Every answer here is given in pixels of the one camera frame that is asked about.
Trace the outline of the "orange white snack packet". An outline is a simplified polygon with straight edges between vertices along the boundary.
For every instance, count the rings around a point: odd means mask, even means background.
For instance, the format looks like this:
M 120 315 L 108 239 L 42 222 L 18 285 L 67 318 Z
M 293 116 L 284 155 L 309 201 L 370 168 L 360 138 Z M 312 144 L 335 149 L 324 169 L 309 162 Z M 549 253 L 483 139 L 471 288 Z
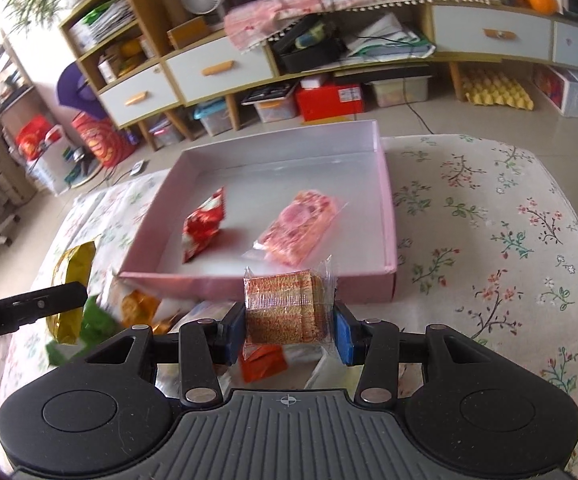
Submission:
M 273 377 L 289 368 L 283 347 L 277 344 L 246 346 L 240 352 L 239 365 L 246 384 Z

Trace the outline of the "clear wafer pack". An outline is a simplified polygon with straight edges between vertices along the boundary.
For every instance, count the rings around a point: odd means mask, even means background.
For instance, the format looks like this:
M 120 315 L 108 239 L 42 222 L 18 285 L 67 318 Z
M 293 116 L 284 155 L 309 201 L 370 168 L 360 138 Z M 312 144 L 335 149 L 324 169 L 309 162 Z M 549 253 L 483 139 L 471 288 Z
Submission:
M 332 258 L 301 271 L 243 275 L 250 344 L 329 344 L 337 277 Z

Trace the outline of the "gold snack bar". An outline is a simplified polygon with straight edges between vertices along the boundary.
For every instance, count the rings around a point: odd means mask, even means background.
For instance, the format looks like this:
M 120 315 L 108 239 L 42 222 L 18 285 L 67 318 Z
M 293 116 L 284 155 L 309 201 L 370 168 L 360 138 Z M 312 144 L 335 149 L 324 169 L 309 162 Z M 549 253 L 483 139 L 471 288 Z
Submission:
M 57 310 L 46 318 L 50 335 L 58 344 L 75 344 L 80 337 L 88 282 L 97 249 L 86 242 L 66 250 L 54 266 L 51 284 L 60 292 Z

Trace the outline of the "green snack pack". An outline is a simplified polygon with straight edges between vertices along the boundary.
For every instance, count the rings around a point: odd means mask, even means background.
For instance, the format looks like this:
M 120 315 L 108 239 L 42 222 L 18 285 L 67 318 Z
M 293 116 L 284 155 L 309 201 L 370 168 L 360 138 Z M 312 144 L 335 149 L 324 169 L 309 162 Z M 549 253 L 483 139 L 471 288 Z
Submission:
M 83 308 L 47 318 L 51 340 L 46 344 L 48 362 L 60 366 L 86 353 L 120 331 L 120 324 L 98 304 L 98 296 L 89 296 Z

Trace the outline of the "red candy bag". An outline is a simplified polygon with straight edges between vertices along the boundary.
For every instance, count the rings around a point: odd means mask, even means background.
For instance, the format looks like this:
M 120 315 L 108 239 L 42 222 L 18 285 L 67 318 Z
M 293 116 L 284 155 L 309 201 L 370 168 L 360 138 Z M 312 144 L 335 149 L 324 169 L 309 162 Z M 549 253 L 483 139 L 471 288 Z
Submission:
M 224 189 L 218 188 L 184 221 L 182 232 L 182 263 L 195 258 L 219 234 L 225 218 Z

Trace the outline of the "pink nougat pack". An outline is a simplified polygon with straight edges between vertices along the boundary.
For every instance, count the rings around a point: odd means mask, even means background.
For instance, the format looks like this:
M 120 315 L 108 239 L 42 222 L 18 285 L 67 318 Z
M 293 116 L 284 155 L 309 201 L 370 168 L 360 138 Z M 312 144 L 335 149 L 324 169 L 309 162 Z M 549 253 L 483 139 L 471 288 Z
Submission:
M 297 268 L 321 242 L 345 206 L 338 198 L 318 190 L 302 190 L 253 242 L 252 249 L 261 252 L 265 259 Z

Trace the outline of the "lotus root chip packet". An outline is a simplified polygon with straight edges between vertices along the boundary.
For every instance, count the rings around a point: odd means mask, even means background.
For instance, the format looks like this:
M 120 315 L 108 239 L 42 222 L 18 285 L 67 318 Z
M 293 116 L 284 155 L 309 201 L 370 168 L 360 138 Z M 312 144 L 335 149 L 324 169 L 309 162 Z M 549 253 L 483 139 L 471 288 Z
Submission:
M 197 304 L 193 299 L 160 297 L 119 278 L 104 286 L 100 301 L 123 327 L 148 325 L 155 335 L 167 334 Z

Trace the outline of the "white shopping bag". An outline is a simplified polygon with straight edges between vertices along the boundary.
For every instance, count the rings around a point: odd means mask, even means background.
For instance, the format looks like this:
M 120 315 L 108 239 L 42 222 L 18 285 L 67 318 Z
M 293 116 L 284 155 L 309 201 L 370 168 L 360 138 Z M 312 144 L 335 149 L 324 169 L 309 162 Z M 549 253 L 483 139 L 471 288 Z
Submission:
M 80 177 L 75 155 L 78 146 L 60 125 L 36 114 L 14 138 L 16 148 L 25 160 L 28 173 L 45 188 L 59 196 L 72 188 Z

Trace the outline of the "pink cardboard box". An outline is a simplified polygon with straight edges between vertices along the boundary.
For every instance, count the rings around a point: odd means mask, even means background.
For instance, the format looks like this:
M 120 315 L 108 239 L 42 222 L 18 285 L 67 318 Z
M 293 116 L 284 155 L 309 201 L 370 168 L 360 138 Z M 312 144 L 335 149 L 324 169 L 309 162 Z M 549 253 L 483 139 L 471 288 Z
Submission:
M 184 262 L 184 220 L 216 190 L 224 192 L 221 230 L 199 256 Z M 254 254 L 253 244 L 306 190 L 331 197 L 338 212 L 304 266 L 314 269 L 330 260 L 337 296 L 347 304 L 390 301 L 397 269 L 395 220 L 374 120 L 240 136 L 182 152 L 118 274 L 165 297 L 240 299 L 246 270 L 286 272 Z

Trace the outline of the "floral tablecloth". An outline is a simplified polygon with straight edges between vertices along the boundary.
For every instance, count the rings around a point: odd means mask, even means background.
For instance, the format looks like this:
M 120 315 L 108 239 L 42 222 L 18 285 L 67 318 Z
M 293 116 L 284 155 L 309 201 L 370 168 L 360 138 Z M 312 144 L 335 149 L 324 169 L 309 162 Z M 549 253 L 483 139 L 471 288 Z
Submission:
M 542 162 L 457 134 L 382 142 L 405 330 L 448 324 L 532 370 L 578 406 L 578 216 Z M 568 463 L 578 476 L 578 443 Z

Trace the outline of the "red lantern bag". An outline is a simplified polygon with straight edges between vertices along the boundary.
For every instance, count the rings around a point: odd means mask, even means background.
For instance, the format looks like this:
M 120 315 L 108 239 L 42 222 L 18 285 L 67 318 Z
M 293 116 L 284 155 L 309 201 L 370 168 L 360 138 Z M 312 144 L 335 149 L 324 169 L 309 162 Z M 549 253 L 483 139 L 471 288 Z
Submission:
M 109 118 L 96 119 L 80 112 L 73 118 L 72 126 L 103 168 L 118 166 L 136 150 Z

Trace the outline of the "red shoe box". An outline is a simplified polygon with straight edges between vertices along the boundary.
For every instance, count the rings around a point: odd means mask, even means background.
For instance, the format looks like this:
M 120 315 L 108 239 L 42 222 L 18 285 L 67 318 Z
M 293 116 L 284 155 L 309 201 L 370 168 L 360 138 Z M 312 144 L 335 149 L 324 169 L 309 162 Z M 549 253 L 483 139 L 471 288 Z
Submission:
M 362 89 L 359 84 L 333 84 L 319 88 L 298 88 L 295 94 L 298 109 L 306 122 L 365 112 Z

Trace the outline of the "wooden tv cabinet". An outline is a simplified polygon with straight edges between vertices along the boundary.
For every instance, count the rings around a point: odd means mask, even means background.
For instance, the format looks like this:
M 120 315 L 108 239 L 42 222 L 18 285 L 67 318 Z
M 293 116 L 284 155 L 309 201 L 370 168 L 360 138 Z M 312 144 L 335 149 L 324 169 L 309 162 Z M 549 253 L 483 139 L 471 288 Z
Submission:
M 105 1 L 84 1 L 62 23 L 63 36 L 70 37 L 71 27 Z M 76 67 L 118 128 L 143 124 L 176 107 L 233 100 L 236 93 L 263 84 L 333 70 L 503 58 L 578 69 L 578 18 L 546 16 L 493 0 L 310 0 L 309 6 L 288 10 L 277 6 L 285 0 L 257 0 L 231 13 L 255 18 L 267 9 L 271 22 L 246 28 L 243 40 L 224 28 L 191 44 L 175 44 L 163 0 L 124 1 L 132 19 L 103 42 L 83 50 L 68 40 Z M 423 53 L 407 46 L 401 54 L 355 55 L 340 35 L 303 50 L 293 45 L 303 21 L 331 18 L 343 27 L 354 15 L 404 6 L 416 6 L 415 28 L 432 50 Z

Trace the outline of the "yellow egg tray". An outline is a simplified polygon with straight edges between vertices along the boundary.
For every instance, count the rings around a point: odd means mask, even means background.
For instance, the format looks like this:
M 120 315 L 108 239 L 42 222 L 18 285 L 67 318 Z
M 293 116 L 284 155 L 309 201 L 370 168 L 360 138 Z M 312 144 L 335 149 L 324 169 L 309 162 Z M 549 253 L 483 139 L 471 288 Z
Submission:
M 470 104 L 534 110 L 534 102 L 527 90 L 502 70 L 483 70 L 483 68 L 467 70 L 462 75 L 462 90 Z

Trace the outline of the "black storage tray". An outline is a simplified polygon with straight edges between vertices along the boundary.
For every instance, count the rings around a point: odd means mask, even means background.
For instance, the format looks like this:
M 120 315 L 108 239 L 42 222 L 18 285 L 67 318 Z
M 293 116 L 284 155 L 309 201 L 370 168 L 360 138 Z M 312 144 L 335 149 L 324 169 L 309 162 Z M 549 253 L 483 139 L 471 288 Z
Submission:
M 340 61 L 347 46 L 334 21 L 310 14 L 274 41 L 272 51 L 287 73 L 301 73 Z

